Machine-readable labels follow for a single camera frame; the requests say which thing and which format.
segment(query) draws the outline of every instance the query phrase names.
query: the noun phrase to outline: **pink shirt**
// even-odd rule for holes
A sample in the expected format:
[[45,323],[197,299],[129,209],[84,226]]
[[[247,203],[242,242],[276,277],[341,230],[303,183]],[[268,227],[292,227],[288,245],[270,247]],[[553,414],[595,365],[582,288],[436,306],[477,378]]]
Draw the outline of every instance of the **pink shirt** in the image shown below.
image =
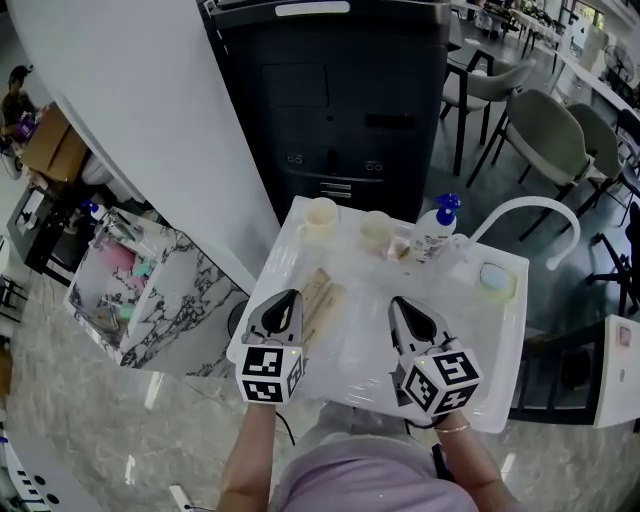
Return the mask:
[[[321,445],[293,461],[274,492],[277,512],[478,512],[460,486],[436,477],[419,445],[370,436]],[[521,505],[499,512],[524,512]]]

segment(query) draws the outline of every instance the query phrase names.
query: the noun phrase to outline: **white bottle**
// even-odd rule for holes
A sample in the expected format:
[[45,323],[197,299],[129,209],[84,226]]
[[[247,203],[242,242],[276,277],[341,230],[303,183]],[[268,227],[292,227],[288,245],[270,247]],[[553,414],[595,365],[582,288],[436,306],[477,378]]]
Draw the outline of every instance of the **white bottle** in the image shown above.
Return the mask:
[[425,213],[413,228],[411,258],[420,265],[435,259],[456,229],[460,198],[455,194],[445,194],[437,197],[436,203],[440,208]]

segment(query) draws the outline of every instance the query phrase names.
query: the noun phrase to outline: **person's arm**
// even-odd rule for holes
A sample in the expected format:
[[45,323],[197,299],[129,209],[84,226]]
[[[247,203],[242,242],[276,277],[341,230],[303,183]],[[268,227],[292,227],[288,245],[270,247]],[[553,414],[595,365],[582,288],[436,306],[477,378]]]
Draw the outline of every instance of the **person's arm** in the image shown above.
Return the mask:
[[22,105],[25,112],[35,114],[38,110],[40,110],[33,104],[33,101],[31,101],[31,97],[27,94],[27,91],[21,91],[20,94],[22,94]]
[[480,512],[495,512],[510,503],[518,503],[504,485],[493,458],[470,428],[438,432],[438,429],[452,430],[466,424],[463,414],[455,411],[435,428],[456,483],[469,493]]
[[222,473],[218,512],[264,512],[269,504],[276,408],[249,404]]

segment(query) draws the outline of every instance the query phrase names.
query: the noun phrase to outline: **small cup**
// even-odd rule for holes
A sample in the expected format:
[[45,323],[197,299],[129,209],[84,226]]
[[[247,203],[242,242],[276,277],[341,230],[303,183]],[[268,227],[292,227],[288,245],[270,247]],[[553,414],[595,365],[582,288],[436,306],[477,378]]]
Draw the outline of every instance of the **small cup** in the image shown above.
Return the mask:
[[338,205],[326,197],[309,203],[300,235],[305,240],[321,242],[331,238],[338,228]]
[[383,212],[365,213],[360,224],[360,248],[378,258],[386,258],[391,243],[391,218]]

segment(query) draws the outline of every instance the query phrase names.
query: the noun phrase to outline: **bottle label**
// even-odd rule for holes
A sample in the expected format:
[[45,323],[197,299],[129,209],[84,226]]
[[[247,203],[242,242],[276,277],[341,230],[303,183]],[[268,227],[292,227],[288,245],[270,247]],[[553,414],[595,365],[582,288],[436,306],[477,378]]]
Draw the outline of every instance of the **bottle label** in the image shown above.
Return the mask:
[[445,246],[448,238],[448,236],[438,236],[434,238],[429,235],[424,235],[424,240],[416,240],[414,244],[416,261],[424,265],[427,261],[433,260]]

